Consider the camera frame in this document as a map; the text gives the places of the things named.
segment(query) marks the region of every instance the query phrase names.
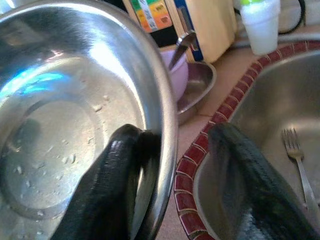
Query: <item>sink basin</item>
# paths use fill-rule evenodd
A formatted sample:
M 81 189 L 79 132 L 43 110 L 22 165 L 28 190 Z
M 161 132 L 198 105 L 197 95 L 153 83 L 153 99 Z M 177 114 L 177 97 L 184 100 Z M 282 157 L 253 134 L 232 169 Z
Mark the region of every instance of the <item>sink basin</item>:
M 229 121 L 251 138 L 304 204 L 297 165 L 287 157 L 281 140 L 284 128 L 295 128 L 306 174 L 320 200 L 319 49 L 319 42 L 306 41 L 258 59 L 184 154 L 174 190 L 180 220 L 190 239 L 218 240 L 223 232 L 212 205 L 214 165 L 206 135 L 216 123 Z

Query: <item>beige countertop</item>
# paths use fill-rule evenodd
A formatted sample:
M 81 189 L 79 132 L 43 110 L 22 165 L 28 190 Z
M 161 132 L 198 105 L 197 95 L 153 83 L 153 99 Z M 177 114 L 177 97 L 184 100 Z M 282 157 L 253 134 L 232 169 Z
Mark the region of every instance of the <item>beige countertop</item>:
M 201 129 L 216 112 L 233 86 L 240 80 L 247 68 L 258 57 L 250 48 L 228 50 L 213 65 L 217 71 L 217 81 L 208 99 L 197 115 L 179 128 L 177 161 L 183 156 Z M 187 240 L 188 237 L 179 220 L 175 198 L 171 193 L 169 204 L 156 240 Z

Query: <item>metal mixing bowl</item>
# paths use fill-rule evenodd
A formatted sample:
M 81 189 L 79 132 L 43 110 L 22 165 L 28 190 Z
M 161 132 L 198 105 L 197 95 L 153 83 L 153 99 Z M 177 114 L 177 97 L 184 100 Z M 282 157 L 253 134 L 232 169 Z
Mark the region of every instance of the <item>metal mixing bowl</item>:
M 132 237 L 155 237 L 177 116 L 153 41 L 97 1 L 39 1 L 0 18 L 0 239 L 48 239 L 77 183 L 124 124 L 161 135 L 141 170 Z

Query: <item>fork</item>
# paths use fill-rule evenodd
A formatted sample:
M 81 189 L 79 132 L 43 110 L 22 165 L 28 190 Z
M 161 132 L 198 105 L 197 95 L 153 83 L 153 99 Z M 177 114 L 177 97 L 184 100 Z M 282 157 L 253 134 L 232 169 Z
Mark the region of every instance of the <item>fork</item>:
M 317 225 L 320 224 L 320 210 L 315 199 L 314 192 L 308 181 L 305 168 L 302 164 L 304 152 L 300 149 L 297 132 L 294 128 L 284 129 L 282 131 L 282 140 L 286 149 L 286 153 L 290 159 L 294 159 L 298 165 L 302 188 L 309 216 Z

